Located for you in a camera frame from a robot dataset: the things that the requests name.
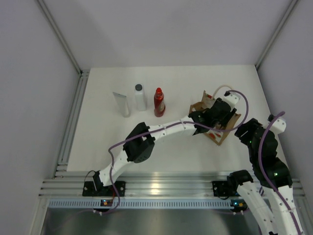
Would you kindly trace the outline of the silver tube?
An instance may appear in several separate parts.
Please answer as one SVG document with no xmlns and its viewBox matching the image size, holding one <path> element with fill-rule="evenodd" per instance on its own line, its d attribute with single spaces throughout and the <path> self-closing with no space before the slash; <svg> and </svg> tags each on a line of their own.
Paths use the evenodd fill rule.
<svg viewBox="0 0 313 235">
<path fill-rule="evenodd" d="M 127 97 L 125 95 L 113 92 L 113 96 L 115 98 L 115 101 L 118 105 L 119 111 L 123 117 L 129 117 L 130 116 L 130 109 L 128 106 Z"/>
</svg>

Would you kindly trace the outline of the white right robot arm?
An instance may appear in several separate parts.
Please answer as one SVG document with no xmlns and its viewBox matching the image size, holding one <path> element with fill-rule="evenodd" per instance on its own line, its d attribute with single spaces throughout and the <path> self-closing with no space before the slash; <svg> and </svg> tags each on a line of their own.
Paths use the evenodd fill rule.
<svg viewBox="0 0 313 235">
<path fill-rule="evenodd" d="M 230 173 L 227 188 L 243 198 L 264 235 L 305 233 L 296 210 L 289 169 L 277 156 L 276 135 L 285 128 L 286 122 L 280 117 L 272 118 L 267 127 L 253 118 L 235 132 L 248 148 L 254 176 L 261 188 L 257 189 L 247 170 Z"/>
</svg>

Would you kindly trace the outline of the red capped bottle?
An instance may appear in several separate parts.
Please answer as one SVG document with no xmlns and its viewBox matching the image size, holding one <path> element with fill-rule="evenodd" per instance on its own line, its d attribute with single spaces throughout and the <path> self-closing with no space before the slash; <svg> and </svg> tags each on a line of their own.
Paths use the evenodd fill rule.
<svg viewBox="0 0 313 235">
<path fill-rule="evenodd" d="M 161 88 L 157 88 L 154 95 L 154 114 L 156 117 L 163 116 L 165 112 L 164 93 Z"/>
</svg>

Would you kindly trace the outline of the white bottle dark cap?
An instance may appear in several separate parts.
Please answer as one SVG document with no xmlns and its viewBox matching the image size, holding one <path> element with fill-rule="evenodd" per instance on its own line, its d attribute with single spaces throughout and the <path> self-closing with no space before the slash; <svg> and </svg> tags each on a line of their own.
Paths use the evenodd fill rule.
<svg viewBox="0 0 313 235">
<path fill-rule="evenodd" d="M 146 97 L 142 84 L 135 85 L 134 96 L 137 104 L 137 109 L 139 111 L 146 111 L 147 109 Z"/>
</svg>

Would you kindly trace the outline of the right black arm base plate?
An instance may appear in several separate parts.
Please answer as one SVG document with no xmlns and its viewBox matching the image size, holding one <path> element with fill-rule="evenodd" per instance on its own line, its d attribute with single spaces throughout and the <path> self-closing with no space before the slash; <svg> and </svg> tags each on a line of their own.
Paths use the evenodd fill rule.
<svg viewBox="0 0 313 235">
<path fill-rule="evenodd" d="M 239 196 L 233 185 L 227 181 L 213 181 L 212 189 L 214 196 L 222 200 L 226 200 L 229 197 Z"/>
</svg>

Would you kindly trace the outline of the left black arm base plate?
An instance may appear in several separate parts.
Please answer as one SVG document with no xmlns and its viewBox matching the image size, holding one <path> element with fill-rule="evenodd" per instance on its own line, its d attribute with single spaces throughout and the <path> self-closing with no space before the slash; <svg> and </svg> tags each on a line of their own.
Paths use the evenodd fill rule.
<svg viewBox="0 0 313 235">
<path fill-rule="evenodd" d="M 115 187 L 120 196 L 124 197 L 126 190 L 126 182 L 125 181 L 117 181 L 115 182 Z M 117 196 L 116 191 L 113 186 L 101 187 L 100 189 L 95 189 L 93 181 L 84 182 L 82 195 L 84 197 L 114 197 Z"/>
</svg>

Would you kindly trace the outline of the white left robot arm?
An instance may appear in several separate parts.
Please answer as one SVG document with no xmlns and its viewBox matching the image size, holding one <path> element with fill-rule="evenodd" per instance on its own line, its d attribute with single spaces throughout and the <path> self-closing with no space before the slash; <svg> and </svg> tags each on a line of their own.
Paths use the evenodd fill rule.
<svg viewBox="0 0 313 235">
<path fill-rule="evenodd" d="M 119 193 L 115 186 L 117 178 L 131 165 L 148 160 L 157 143 L 180 135 L 194 136 L 215 131 L 217 126 L 223 126 L 235 115 L 238 101 L 236 95 L 230 94 L 217 98 L 210 108 L 193 111 L 177 121 L 156 126 L 139 123 L 124 141 L 113 145 L 122 146 L 122 150 L 117 157 L 111 157 L 112 163 L 105 169 L 96 171 L 91 181 L 84 182 L 83 196 Z"/>
</svg>

